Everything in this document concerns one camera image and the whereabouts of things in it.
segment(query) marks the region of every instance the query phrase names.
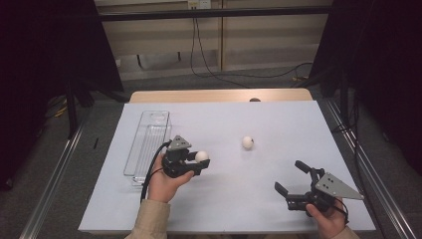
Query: wire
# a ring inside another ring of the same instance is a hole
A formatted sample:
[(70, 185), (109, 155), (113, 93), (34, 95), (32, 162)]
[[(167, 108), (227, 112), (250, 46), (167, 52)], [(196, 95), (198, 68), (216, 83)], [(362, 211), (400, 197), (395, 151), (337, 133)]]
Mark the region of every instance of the wire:
[[(192, 62), (193, 62), (193, 50), (194, 50), (194, 47), (195, 47), (195, 35), (196, 35), (196, 29), (197, 29), (197, 36), (198, 36), (199, 46), (200, 46), (200, 49), (201, 49), (202, 59), (203, 59), (203, 62), (204, 62), (204, 64), (205, 64), (205, 67), (206, 67), (206, 69), (207, 69), (208, 73), (210, 74), (210, 75), (208, 75), (208, 76), (201, 76), (201, 75), (198, 75), (198, 74), (197, 74), (197, 73), (193, 70), (193, 63), (192, 63)], [(281, 73), (281, 74), (272, 75), (272, 76), (255, 76), (255, 75), (230, 74), (230, 73), (219, 73), (219, 74), (215, 74), (215, 73), (211, 72), (211, 70), (209, 69), (208, 64), (207, 64), (207, 61), (206, 61), (205, 56), (204, 56), (204, 51), (203, 51), (203, 48), (202, 48), (201, 36), (200, 36), (200, 33), (199, 33), (199, 24), (198, 24), (198, 19), (196, 19), (196, 18), (194, 18), (194, 19), (193, 19), (193, 39), (192, 39), (192, 51), (191, 51), (191, 54), (190, 54), (190, 68), (191, 68), (192, 73), (193, 73), (195, 76), (197, 76), (197, 77), (200, 77), (200, 78), (210, 78), (210, 77), (213, 77), (213, 78), (216, 78), (217, 80), (220, 80), (220, 81), (223, 81), (223, 82), (227, 82), (227, 83), (235, 84), (235, 85), (237, 85), (237, 86), (241, 86), (241, 87), (244, 87), (244, 88), (250, 89), (249, 87), (247, 87), (247, 86), (245, 86), (245, 85), (242, 85), (242, 84), (239, 84), (239, 83), (235, 83), (235, 82), (232, 82), (232, 81), (228, 81), (228, 80), (224, 80), (224, 79), (221, 79), (221, 78), (219, 78), (219, 77), (246, 77), (246, 78), (262, 78), (262, 79), (271, 79), (271, 78), (278, 78), (278, 77), (285, 76), (285, 75), (287, 75), (287, 74), (289, 74), (289, 73), (291, 73), (291, 72), (295, 72), (295, 73), (296, 73), (296, 76), (298, 77), (298, 72), (297, 72), (297, 69), (298, 69), (299, 67), (301, 67), (301, 66), (305, 66), (305, 65), (312, 65), (312, 64), (313, 64), (313, 63), (301, 63), (301, 64), (299, 64), (299, 65), (295, 66), (295, 67), (294, 67), (293, 69), (291, 69), (291, 70), (288, 70), (288, 71), (286, 71), (286, 72), (284, 72), (284, 73)]]
[[(198, 19), (194, 18), (194, 19), (192, 19), (192, 20), (193, 20), (193, 38), (192, 38), (192, 51), (190, 52), (190, 69), (192, 70), (192, 73), (193, 73), (195, 76), (200, 77), (200, 78), (214, 77), (215, 79), (217, 79), (217, 80), (219, 80), (219, 81), (226, 82), (226, 83), (231, 83), (231, 84), (237, 85), (237, 86), (242, 87), (242, 88), (250, 89), (250, 87), (247, 87), (247, 86), (242, 85), (242, 84), (240, 84), (240, 83), (236, 83), (236, 82), (232, 82), (232, 81), (228, 81), (228, 80), (221, 79), (221, 78), (219, 78), (218, 76), (214, 75), (214, 74), (211, 72), (211, 70), (209, 69), (208, 64), (207, 64), (207, 62), (206, 62), (206, 60), (205, 60), (204, 51), (203, 51), (203, 49), (202, 49), (202, 42), (201, 42), (201, 37), (200, 37), (200, 34), (199, 34), (199, 27), (198, 27)], [(201, 76), (201, 75), (197, 74), (197, 73), (193, 70), (193, 50), (194, 50), (194, 48), (195, 48), (195, 35), (196, 35), (196, 28), (198, 28), (198, 33), (197, 33), (197, 34), (198, 34), (199, 46), (200, 46), (200, 48), (201, 48), (202, 59), (203, 59), (203, 61), (204, 61), (204, 63), (205, 63), (205, 67), (206, 67), (207, 71), (211, 74), (211, 76)]]
[(152, 171), (152, 167), (153, 167), (153, 166), (154, 166), (154, 164), (155, 164), (155, 160), (157, 159), (158, 154), (161, 152), (161, 150), (162, 150), (164, 147), (169, 146), (169, 145), (170, 145), (170, 143), (171, 143), (171, 140), (170, 140), (170, 141), (168, 141), (168, 142), (163, 143), (163, 144), (162, 144), (162, 145), (158, 148), (158, 150), (156, 151), (156, 153), (155, 153), (155, 155), (154, 155), (154, 157), (153, 157), (153, 159), (152, 159), (152, 161), (151, 161), (151, 164), (149, 165), (149, 169), (148, 169), (148, 171), (147, 171), (147, 173), (146, 173), (146, 176), (145, 176), (145, 181), (143, 182), (143, 185), (142, 185), (142, 192), (141, 192), (141, 194), (140, 194), (140, 202), (142, 202), (142, 200), (143, 200), (143, 199), (145, 199), (145, 197), (146, 197), (146, 192), (147, 192), (148, 185), (149, 185), (149, 181), (151, 180), (152, 175), (153, 175), (155, 172), (157, 172), (158, 170), (161, 170), (161, 169), (162, 169), (162, 168), (160, 168), (160, 169), (158, 169), (158, 170), (155, 170), (153, 173), (151, 173), (151, 171)]

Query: person's hand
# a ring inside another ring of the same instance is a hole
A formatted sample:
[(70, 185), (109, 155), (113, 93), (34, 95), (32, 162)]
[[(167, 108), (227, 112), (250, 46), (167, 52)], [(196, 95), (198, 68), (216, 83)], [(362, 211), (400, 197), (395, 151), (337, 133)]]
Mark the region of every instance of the person's hand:
[(194, 172), (188, 171), (179, 177), (171, 178), (162, 171), (162, 157), (163, 154), (160, 154), (157, 157), (152, 168), (153, 175), (149, 181), (147, 198), (149, 200), (167, 203), (174, 197), (177, 188), (188, 182), (190, 178), (193, 177)]
[[(343, 209), (340, 201), (341, 198), (338, 198), (334, 206)], [(316, 220), (321, 239), (332, 238), (345, 228), (344, 215), (332, 207), (327, 212), (321, 213), (315, 206), (308, 204), (307, 211)]]

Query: ping pong ball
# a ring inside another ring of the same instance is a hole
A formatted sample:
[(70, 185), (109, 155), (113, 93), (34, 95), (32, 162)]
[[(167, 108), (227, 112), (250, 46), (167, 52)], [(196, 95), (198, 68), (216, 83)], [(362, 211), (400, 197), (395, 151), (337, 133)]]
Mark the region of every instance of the ping pong ball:
[(254, 146), (254, 140), (249, 136), (244, 136), (242, 139), (242, 146), (246, 149), (251, 149)]
[(206, 151), (198, 151), (195, 155), (195, 161), (200, 162), (208, 159), (208, 153)]

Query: table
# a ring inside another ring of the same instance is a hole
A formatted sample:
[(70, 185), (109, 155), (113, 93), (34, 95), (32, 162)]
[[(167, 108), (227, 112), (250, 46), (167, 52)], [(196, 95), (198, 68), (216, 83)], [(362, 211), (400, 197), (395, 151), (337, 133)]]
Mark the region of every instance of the table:
[[(250, 98), (262, 102), (243, 102)], [(206, 149), (211, 158), (210, 167), (183, 185), (171, 201), (169, 233), (315, 232), (315, 223), (304, 212), (287, 209), (274, 182), (281, 182), (291, 193), (310, 190), (310, 177), (294, 166), (302, 160), (355, 186), (311, 99), (307, 90), (296, 89), (133, 94), (79, 229), (94, 234), (129, 232), (140, 195), (122, 174), (129, 144), (142, 111), (166, 110), (173, 132), (181, 131), (193, 144), (192, 150)], [(256, 141), (252, 151), (240, 146), (246, 133)], [(352, 229), (375, 229), (362, 201), (344, 202)]]

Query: transparent box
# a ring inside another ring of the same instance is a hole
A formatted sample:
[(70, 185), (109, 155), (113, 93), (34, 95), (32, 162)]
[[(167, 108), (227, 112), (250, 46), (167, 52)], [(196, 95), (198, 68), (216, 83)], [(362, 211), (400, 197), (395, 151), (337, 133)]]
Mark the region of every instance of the transparent box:
[(152, 158), (159, 147), (170, 140), (170, 112), (143, 112), (130, 149), (124, 175), (132, 177), (133, 186), (142, 186)]

